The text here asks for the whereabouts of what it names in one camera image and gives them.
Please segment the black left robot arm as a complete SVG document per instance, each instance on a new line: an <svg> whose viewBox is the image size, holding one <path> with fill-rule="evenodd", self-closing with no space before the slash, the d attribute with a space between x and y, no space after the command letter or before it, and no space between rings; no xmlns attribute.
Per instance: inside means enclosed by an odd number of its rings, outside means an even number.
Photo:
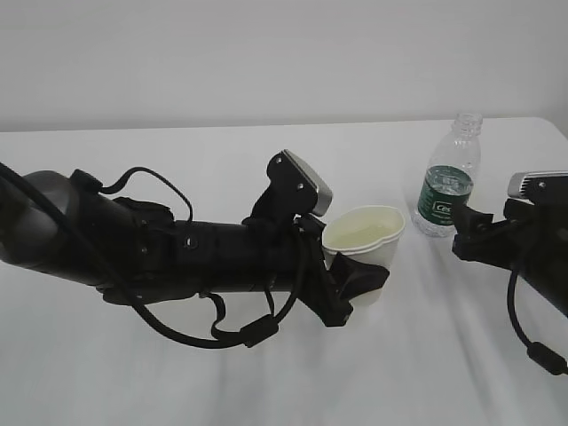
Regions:
<svg viewBox="0 0 568 426"><path fill-rule="evenodd" d="M327 200L300 171L271 174L238 224L177 220L166 206L121 196L129 180L106 186L82 170L2 168L2 260L139 308L201 296L222 310L224 292L286 291L288 304L303 303L329 327L344 325L352 300L389 277L374 261L325 259Z"/></svg>

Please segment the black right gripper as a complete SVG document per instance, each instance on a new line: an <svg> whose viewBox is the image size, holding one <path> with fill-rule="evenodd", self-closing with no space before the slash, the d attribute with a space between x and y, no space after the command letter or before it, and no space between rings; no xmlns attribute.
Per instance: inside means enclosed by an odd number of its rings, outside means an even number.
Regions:
<svg viewBox="0 0 568 426"><path fill-rule="evenodd" d="M463 261L504 270L519 268L519 276L559 311L567 309L567 207L538 205L509 198L504 219L452 206L456 234L453 253Z"/></svg>

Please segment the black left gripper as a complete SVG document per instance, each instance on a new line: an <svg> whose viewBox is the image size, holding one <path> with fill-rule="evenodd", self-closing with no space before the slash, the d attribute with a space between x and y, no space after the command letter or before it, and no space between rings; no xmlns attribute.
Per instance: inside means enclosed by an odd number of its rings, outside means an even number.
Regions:
<svg viewBox="0 0 568 426"><path fill-rule="evenodd" d="M390 277L387 268L361 263L343 253L336 254L331 262L330 277L320 245L327 225L312 214L290 212L277 202L269 186L241 223L259 247L261 265L277 282L289 281L289 297L275 314L277 322L300 301L326 327L343 327L353 313L351 304L376 303Z"/></svg>

